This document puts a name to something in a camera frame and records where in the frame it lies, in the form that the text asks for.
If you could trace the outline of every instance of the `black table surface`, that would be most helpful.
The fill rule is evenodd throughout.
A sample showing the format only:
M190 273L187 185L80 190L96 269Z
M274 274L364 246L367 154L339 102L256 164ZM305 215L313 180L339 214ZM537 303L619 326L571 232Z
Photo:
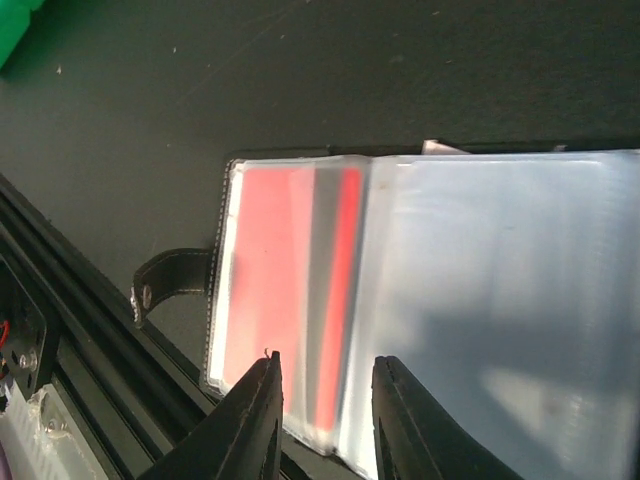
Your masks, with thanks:
M0 171L126 293L211 245L233 150L636 136L639 107L637 0L47 0ZM204 308L152 316L195 363Z

